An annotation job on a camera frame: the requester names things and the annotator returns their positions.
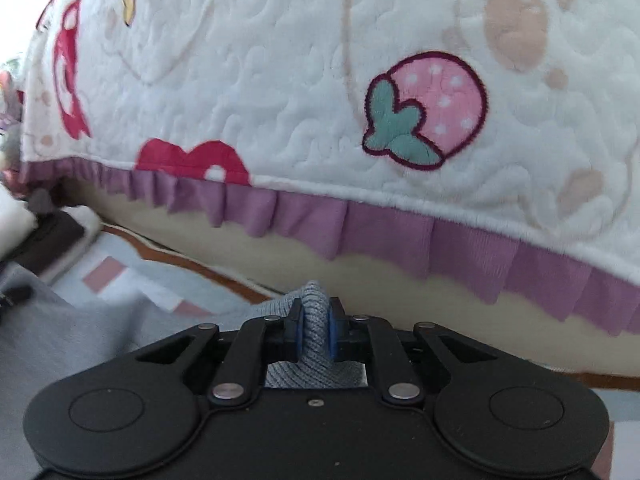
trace bed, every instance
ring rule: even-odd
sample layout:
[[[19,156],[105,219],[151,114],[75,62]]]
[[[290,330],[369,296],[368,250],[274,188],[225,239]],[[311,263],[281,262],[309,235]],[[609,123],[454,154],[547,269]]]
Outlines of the bed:
[[[21,175],[266,286],[637,376],[638,7],[52,0]]]

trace quilted white blanket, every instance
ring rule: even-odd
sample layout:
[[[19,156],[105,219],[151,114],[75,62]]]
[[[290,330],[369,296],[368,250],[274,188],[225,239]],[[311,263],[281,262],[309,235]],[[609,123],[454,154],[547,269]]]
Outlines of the quilted white blanket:
[[[22,158],[333,196],[640,285],[640,0],[55,0]]]

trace pink strawberry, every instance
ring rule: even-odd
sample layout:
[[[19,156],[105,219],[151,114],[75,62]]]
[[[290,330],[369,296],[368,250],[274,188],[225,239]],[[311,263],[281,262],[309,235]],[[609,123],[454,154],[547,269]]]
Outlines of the pink strawberry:
[[[480,132],[484,85],[460,58],[425,52],[377,76],[367,92],[363,147],[418,170],[436,170]]]

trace metal rivet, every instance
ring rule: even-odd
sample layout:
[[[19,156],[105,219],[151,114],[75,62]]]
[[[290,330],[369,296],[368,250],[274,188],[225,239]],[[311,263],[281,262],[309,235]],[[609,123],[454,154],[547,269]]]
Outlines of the metal rivet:
[[[213,388],[213,396],[221,400],[233,400],[244,394],[244,388],[237,383],[222,383]]]
[[[420,388],[411,383],[393,384],[389,388],[389,395],[394,399],[411,400],[420,395]]]

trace pillow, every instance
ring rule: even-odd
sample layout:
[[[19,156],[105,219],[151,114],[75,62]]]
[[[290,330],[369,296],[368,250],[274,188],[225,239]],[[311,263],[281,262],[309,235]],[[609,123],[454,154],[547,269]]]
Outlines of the pillow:
[[[20,245],[36,228],[33,213],[0,184],[0,260]]]

